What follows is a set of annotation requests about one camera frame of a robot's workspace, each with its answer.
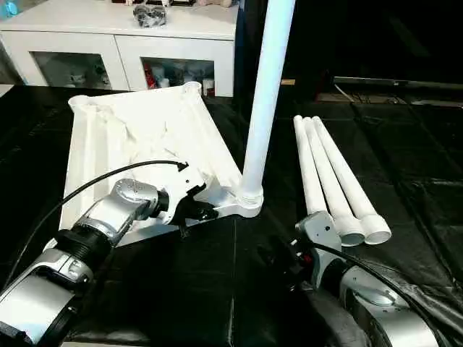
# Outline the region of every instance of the white pvc pipe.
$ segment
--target white pvc pipe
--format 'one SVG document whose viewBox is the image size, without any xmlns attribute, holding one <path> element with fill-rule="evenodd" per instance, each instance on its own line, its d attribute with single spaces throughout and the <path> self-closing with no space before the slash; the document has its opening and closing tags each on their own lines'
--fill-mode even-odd
<svg viewBox="0 0 463 347">
<path fill-rule="evenodd" d="M 245 167 L 239 198 L 249 204 L 262 199 L 262 178 L 268 141 L 281 83 L 295 0 L 269 0 L 258 77 L 247 137 Z"/>
<path fill-rule="evenodd" d="M 312 119 L 304 118 L 304 125 L 318 177 L 320 178 L 336 231 L 341 237 L 342 245 L 346 247 L 357 246 L 365 239 L 360 221 L 353 216 L 350 210 L 346 197 L 342 192 L 341 186 L 339 186 L 333 168 L 318 138 Z"/>
<path fill-rule="evenodd" d="M 304 121 L 301 116 L 295 116 L 293 122 L 307 214 L 311 215 L 315 212 L 327 211 L 312 151 L 310 150 L 309 140 L 305 134 Z"/>
<path fill-rule="evenodd" d="M 365 232 L 366 244 L 381 244 L 391 238 L 391 229 L 383 217 L 377 214 L 366 193 L 355 178 L 352 170 L 334 143 L 328 130 L 318 117 L 313 117 L 316 132 L 325 148 L 328 159 L 336 173 L 337 179 L 349 200 L 354 214 L 360 219 Z"/>
</svg>

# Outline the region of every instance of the black cable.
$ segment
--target black cable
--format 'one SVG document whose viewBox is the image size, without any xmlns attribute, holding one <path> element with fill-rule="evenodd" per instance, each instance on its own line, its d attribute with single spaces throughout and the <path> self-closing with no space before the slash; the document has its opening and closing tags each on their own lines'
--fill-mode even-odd
<svg viewBox="0 0 463 347">
<path fill-rule="evenodd" d="M 351 262 L 352 264 L 360 267 L 362 270 L 366 271 L 370 275 L 372 275 L 374 278 L 377 280 L 380 280 L 381 282 L 385 283 L 387 286 L 389 286 L 392 290 L 394 290 L 398 295 L 400 295 L 407 303 L 408 305 L 418 313 L 418 315 L 421 317 L 421 319 L 428 325 L 428 327 L 433 331 L 434 337 L 436 338 L 438 345 L 439 346 L 447 346 L 448 344 L 445 343 L 442 339 L 442 336 L 440 335 L 439 329 L 436 327 L 436 324 L 434 324 L 433 320 L 435 318 L 431 316 L 425 309 L 423 309 L 422 305 L 417 303 L 410 295 L 405 293 L 403 290 L 400 289 L 398 285 L 395 283 L 392 283 L 388 278 L 384 277 L 380 273 L 378 273 L 376 270 L 372 269 L 371 266 L 366 265 L 364 262 L 361 260 L 358 260 L 356 257 L 352 257 L 348 254 L 345 254 L 343 252 L 338 251 L 337 249 L 325 246 L 324 244 L 317 244 L 315 242 L 310 242 L 310 246 L 313 248 L 321 249 L 325 252 L 331 253 L 336 255 L 337 257 L 340 257 L 344 260 L 347 260 L 348 262 Z"/>
<path fill-rule="evenodd" d="M 27 238 L 27 241 L 25 242 L 24 246 L 21 249 L 20 255 L 18 255 L 17 259 L 14 261 L 12 269 L 9 271 L 7 280 L 5 281 L 5 284 L 4 284 L 3 288 L 2 288 L 2 291 L 5 290 L 6 287 L 9 285 L 9 283 L 11 282 L 11 280 L 13 278 L 13 275 L 16 272 L 16 269 L 17 269 L 19 263 L 21 262 L 21 259 L 24 257 L 24 253 L 26 252 L 27 248 L 29 247 L 29 244 L 33 240 L 34 236 L 37 234 L 38 229 L 61 206 L 63 206 L 66 202 L 70 201 L 76 195 L 78 195 L 81 192 L 83 192 L 84 190 L 86 190 L 88 187 L 91 187 L 94 184 L 97 184 L 99 181 L 103 181 L 104 179 L 107 179 L 108 177 L 114 176 L 116 174 L 120 174 L 121 172 L 130 170 L 132 168 L 138 168 L 140 166 L 148 166 L 148 165 L 158 165 L 158 164 L 175 165 L 175 166 L 178 166 L 179 169 L 187 167 L 187 164 L 180 163 L 178 161 L 173 161 L 173 160 L 148 160 L 148 161 L 142 161 L 140 163 L 135 163 L 135 164 L 130 164 L 130 165 L 127 165 L 127 166 L 123 166 L 123 167 L 118 168 L 116 170 L 109 171 L 108 173 L 105 173 L 104 175 L 101 175 L 101 176 L 97 177 L 96 179 L 92 179 L 91 181 L 87 182 L 86 184 L 84 184 L 81 187 L 74 190 L 71 194 L 69 194 L 67 197 L 65 197 L 63 200 L 61 200 L 58 204 L 56 204 L 54 207 L 52 207 L 51 210 L 37 223 L 35 228 L 32 230 L 32 233 L 30 233 L 29 237 Z"/>
</svg>

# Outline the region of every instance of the cabinet door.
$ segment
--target cabinet door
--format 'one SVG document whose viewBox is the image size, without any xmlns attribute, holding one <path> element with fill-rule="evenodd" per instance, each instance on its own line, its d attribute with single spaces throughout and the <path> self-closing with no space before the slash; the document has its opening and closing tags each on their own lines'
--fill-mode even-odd
<svg viewBox="0 0 463 347">
<path fill-rule="evenodd" d="M 195 80 L 205 93 L 233 96 L 234 41 L 122 35 L 116 41 L 130 90 Z"/>
<path fill-rule="evenodd" d="M 0 35 L 27 85 L 129 89 L 112 35 L 20 31 Z"/>
</svg>

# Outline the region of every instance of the pipe end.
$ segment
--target pipe end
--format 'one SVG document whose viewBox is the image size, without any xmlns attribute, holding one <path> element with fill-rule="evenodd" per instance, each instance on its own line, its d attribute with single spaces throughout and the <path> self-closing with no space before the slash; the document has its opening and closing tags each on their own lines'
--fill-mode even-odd
<svg viewBox="0 0 463 347">
<path fill-rule="evenodd" d="M 380 215 L 367 215 L 360 222 L 365 231 L 366 244 L 382 244 L 392 237 L 391 229 Z"/>
<path fill-rule="evenodd" d="M 343 247 L 358 246 L 365 240 L 362 224 L 354 216 L 337 218 L 334 224 Z"/>
</svg>

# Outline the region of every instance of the item inside cabinet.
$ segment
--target item inside cabinet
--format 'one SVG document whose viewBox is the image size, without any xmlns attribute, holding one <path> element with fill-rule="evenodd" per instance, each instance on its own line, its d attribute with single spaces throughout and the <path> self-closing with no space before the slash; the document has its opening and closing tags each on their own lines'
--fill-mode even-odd
<svg viewBox="0 0 463 347">
<path fill-rule="evenodd" d="M 142 58 L 148 89 L 176 87 L 187 82 L 203 85 L 203 95 L 214 95 L 214 62 L 206 60 Z"/>
</svg>

